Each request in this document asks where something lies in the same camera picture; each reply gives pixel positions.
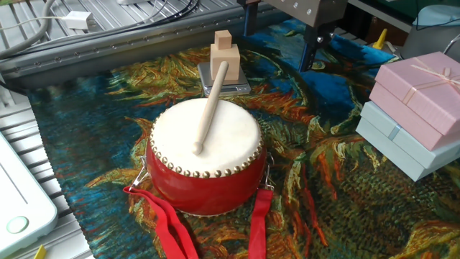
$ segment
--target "kitchen scale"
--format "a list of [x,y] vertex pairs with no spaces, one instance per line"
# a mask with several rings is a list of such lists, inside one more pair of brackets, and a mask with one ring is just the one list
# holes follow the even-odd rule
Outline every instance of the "kitchen scale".
[[[211,78],[211,63],[199,63],[198,72],[200,73],[204,95],[208,97],[214,84],[214,80]],[[246,75],[244,75],[243,69],[239,67],[239,79],[229,81],[227,84],[223,85],[219,96],[236,96],[249,94],[250,92],[251,86],[249,85]]]
[[0,133],[0,258],[31,245],[58,223],[58,210]]

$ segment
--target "pink gift box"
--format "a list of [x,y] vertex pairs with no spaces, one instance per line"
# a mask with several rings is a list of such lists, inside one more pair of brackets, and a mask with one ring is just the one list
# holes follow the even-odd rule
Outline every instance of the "pink gift box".
[[382,65],[370,95],[428,150],[460,139],[460,85],[443,74],[460,81],[460,63],[443,53]]

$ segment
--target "white plug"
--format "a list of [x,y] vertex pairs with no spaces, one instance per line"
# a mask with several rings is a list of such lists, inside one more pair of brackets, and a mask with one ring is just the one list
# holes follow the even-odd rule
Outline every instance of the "white plug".
[[71,11],[63,17],[63,21],[69,29],[90,29],[96,26],[93,14],[90,12]]

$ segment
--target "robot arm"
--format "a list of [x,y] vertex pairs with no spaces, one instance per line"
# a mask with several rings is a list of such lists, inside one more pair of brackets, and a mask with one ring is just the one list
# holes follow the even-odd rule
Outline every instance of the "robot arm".
[[[260,0],[237,0],[246,11],[244,35],[254,34]],[[318,48],[327,46],[334,36],[335,22],[344,16],[348,0],[264,0],[286,14],[306,23],[305,47],[299,71],[311,69]]]

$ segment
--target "drum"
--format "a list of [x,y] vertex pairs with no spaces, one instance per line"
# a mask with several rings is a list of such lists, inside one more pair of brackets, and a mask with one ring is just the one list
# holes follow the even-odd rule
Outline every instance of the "drum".
[[172,106],[152,125],[147,171],[155,188],[176,209],[215,216],[242,205],[258,188],[267,151],[256,119],[229,101],[218,100],[206,141],[191,151],[208,99]]

